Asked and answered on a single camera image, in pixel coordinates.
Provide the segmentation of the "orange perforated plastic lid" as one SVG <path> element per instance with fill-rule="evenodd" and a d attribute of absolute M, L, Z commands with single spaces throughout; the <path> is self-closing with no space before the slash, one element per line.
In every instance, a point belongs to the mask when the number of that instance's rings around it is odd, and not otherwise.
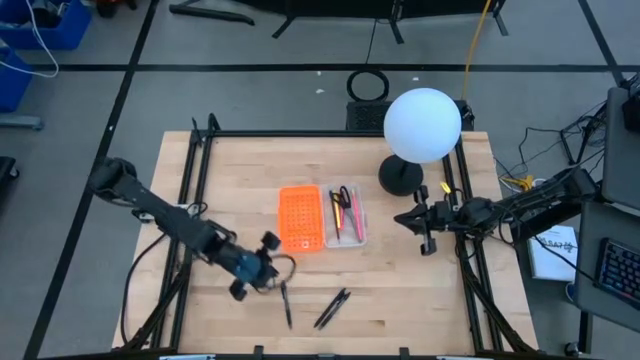
<path fill-rule="evenodd" d="M 286 253 L 324 249 L 324 209 L 318 185 L 279 190 L 278 234 Z"/>

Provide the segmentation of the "black floor equipment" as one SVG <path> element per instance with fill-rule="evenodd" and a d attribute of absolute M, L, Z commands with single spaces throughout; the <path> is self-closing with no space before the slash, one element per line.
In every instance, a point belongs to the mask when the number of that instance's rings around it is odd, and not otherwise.
<path fill-rule="evenodd" d="M 16 165 L 16 159 L 8 156 L 0 156 L 0 197 L 9 189 L 11 183 L 20 176 Z"/>

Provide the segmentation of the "black perforated electronics box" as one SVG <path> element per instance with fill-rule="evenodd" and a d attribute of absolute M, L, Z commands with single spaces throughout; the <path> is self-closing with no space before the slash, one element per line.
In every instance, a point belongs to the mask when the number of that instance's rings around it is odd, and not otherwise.
<path fill-rule="evenodd" d="M 473 131 L 475 115 L 471 107 L 464 100 L 455 100 L 454 103 L 460 111 L 462 130 Z M 390 101 L 349 102 L 346 107 L 346 129 L 382 131 L 384 118 L 390 106 Z"/>

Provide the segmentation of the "pink highlighter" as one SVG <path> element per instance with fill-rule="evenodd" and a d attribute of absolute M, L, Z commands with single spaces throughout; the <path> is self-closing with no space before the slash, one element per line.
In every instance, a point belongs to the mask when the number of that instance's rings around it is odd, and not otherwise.
<path fill-rule="evenodd" d="M 355 223 L 356 223 L 355 226 L 356 226 L 358 240 L 359 242 L 363 242 L 364 235 L 363 235 L 363 227 L 361 222 L 361 211 L 359 210 L 359 203 L 358 203 L 357 193 L 355 189 L 352 189 L 351 196 L 352 196 L 352 204 L 353 204 L 352 206 L 353 206 L 353 212 L 355 217 Z"/>

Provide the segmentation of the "black pen with brown barrel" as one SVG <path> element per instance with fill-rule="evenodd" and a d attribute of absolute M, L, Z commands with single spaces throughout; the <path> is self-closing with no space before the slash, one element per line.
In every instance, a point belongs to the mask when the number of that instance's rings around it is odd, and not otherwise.
<path fill-rule="evenodd" d="M 292 311 L 291 311 L 291 305 L 290 305 L 290 301 L 289 301 L 288 288 L 287 288 L 286 282 L 283 281 L 280 284 L 280 290 L 281 290 L 281 295 L 282 295 L 282 299 L 283 299 L 283 303 L 284 303 L 284 310 L 285 310 L 287 326 L 288 326 L 288 328 L 290 330 L 292 330 L 293 329 L 293 319 L 292 319 Z"/>

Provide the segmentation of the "clear plastic supply box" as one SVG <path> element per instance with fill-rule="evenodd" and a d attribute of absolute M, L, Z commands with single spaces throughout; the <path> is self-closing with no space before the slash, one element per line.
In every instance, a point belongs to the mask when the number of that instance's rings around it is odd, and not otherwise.
<path fill-rule="evenodd" d="M 344 217 L 345 224 L 343 229 L 340 230 L 340 241 L 337 241 L 333 211 L 331 207 L 331 200 L 329 198 L 329 191 L 332 190 L 335 194 L 338 194 L 339 188 L 341 186 L 342 185 L 335 185 L 335 184 L 323 185 L 320 190 L 320 195 L 322 196 L 322 206 L 323 206 L 323 216 L 324 216 L 323 218 L 324 246 L 330 249 L 354 248 L 354 247 L 364 246 L 368 242 L 366 213 L 363 207 L 360 189 L 355 184 L 347 184 L 344 186 L 348 188 L 350 193 L 352 189 L 355 189 L 357 193 L 359 210 L 361 211 L 361 222 L 363 227 L 364 239 L 363 239 L 363 242 L 357 241 L 355 231 L 352 227 L 350 220 Z"/>

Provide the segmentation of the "white paper booklet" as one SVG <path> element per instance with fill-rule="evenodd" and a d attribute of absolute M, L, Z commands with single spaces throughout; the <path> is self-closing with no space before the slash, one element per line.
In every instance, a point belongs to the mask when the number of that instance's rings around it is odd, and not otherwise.
<path fill-rule="evenodd" d="M 578 243 L 575 230 L 556 225 L 528 240 L 532 278 L 559 282 L 573 282 Z"/>

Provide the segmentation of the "dark grey desk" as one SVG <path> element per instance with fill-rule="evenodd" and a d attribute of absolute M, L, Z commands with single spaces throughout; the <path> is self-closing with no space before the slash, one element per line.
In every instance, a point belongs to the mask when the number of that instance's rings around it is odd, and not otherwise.
<path fill-rule="evenodd" d="M 596 202 L 582 207 L 575 303 L 581 310 L 640 333 L 640 310 L 595 285 L 601 241 L 611 238 L 640 251 L 640 217 Z"/>

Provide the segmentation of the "black scissors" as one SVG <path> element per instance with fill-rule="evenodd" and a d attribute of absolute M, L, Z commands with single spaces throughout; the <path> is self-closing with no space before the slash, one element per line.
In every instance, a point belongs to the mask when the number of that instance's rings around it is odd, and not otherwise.
<path fill-rule="evenodd" d="M 344 217 L 348 218 L 355 231 L 356 239 L 358 242 L 363 240 L 362 229 L 358 218 L 357 208 L 351 198 L 351 193 L 348 188 L 342 185 L 339 188 L 338 194 L 335 197 L 338 206 L 342 209 L 341 225 L 344 226 Z"/>

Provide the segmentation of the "slim black pen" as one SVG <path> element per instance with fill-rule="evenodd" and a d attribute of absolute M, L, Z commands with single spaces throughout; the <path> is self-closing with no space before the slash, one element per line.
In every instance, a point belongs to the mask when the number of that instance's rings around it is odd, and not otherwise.
<path fill-rule="evenodd" d="M 334 202 L 333 202 L 333 195 L 334 194 L 335 193 L 332 190 L 329 191 L 329 198 L 331 200 L 331 207 L 332 207 L 332 211 L 333 211 L 334 225 L 335 225 L 335 230 L 336 230 L 336 238 L 337 238 L 337 241 L 340 241 L 340 230 L 338 230 L 338 226 L 337 226 L 337 222 L 336 222 L 336 215 L 337 214 L 336 214 L 336 210 L 334 208 Z"/>

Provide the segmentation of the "black backlit keyboard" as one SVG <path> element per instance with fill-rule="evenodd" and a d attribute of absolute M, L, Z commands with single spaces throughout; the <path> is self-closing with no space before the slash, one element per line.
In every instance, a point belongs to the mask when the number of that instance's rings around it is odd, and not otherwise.
<path fill-rule="evenodd" d="M 603 238 L 595 286 L 640 311 L 640 250 L 612 238 Z"/>

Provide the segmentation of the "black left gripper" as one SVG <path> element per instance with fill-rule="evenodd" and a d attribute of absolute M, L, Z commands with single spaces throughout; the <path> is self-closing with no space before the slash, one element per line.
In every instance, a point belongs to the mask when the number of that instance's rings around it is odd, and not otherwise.
<path fill-rule="evenodd" d="M 237 301 L 243 301 L 246 297 L 246 285 L 250 285 L 258 292 L 265 292 L 276 284 L 279 272 L 272 265 L 273 259 L 269 252 L 277 250 L 281 241 L 275 234 L 267 231 L 261 242 L 262 247 L 254 252 L 237 245 L 228 246 L 228 271 L 235 276 L 229 291 Z"/>

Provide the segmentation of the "black pen with rubber grip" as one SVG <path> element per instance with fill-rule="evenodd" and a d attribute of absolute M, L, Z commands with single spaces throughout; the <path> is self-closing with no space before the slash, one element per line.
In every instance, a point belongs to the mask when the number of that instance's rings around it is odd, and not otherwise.
<path fill-rule="evenodd" d="M 326 325 L 332 320 L 332 318 L 338 313 L 338 311 L 340 310 L 340 308 L 344 305 L 344 303 L 349 299 L 351 293 L 347 292 L 346 297 L 341 301 L 341 303 L 338 305 L 338 308 L 333 310 L 332 313 L 329 315 L 329 317 L 323 321 L 323 323 L 321 324 L 320 328 L 317 328 L 318 330 L 322 330 L 326 327 Z"/>

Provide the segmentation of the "white globe lamp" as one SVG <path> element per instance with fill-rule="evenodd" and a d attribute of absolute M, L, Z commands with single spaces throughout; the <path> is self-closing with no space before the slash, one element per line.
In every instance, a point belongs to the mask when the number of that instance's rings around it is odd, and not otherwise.
<path fill-rule="evenodd" d="M 423 167 L 448 155 L 461 132 L 462 115 L 446 93 L 416 88 L 397 97 L 383 121 L 391 155 L 379 167 L 381 187 L 394 196 L 413 194 L 423 183 Z"/>

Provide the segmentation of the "grey raised desk shelf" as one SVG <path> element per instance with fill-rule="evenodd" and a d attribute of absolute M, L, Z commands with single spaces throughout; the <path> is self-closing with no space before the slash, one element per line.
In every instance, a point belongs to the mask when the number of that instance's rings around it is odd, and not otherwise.
<path fill-rule="evenodd" d="M 623 104 L 628 99 L 623 88 L 611 88 L 607 94 L 601 192 L 613 203 L 640 211 L 640 134 L 625 128 Z"/>

